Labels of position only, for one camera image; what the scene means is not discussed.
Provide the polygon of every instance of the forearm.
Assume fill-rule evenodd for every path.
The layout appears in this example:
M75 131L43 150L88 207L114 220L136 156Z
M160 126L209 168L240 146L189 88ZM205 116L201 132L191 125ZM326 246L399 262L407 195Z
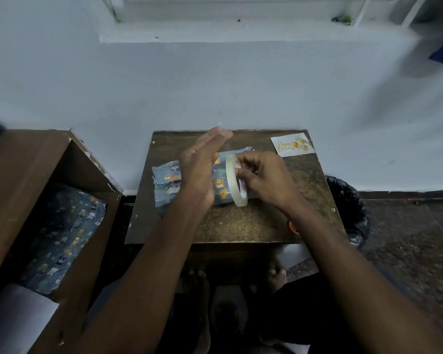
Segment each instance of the forearm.
M174 291L206 212L182 189L88 330L79 350L152 353L164 330Z
M443 353L443 334L305 199L288 212L368 352Z

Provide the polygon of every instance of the person's left hand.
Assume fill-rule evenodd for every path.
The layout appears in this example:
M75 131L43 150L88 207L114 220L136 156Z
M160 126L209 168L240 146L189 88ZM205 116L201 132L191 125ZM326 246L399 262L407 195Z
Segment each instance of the person's left hand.
M218 158L218 149L233 136L230 130L216 126L197 139L194 145L179 156L182 187L203 196L208 210L213 205L215 193L212 185L212 166Z

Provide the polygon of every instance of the trash can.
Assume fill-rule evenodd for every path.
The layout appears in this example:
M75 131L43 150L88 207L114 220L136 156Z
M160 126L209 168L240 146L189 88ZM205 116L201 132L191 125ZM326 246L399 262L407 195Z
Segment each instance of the trash can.
M349 242L359 249L366 243L371 228L371 219L367 215L364 202L359 192L347 182L331 176L325 178Z

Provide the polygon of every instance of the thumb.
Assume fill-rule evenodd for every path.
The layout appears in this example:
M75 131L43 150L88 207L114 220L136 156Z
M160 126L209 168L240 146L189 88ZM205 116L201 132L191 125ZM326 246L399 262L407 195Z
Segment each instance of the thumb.
M237 169L237 177L244 180L246 185L256 191L260 187L260 178L254 175L248 169L238 168Z

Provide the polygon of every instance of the clear adhesive tape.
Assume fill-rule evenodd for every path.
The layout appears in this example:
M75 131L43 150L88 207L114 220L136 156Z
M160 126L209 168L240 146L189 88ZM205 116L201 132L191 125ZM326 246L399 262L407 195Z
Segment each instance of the clear adhesive tape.
M238 158L235 154L228 155L226 157L226 179L235 205L237 207L242 207L246 206L248 203L248 191L245 182L236 178L236 168L241 168Z

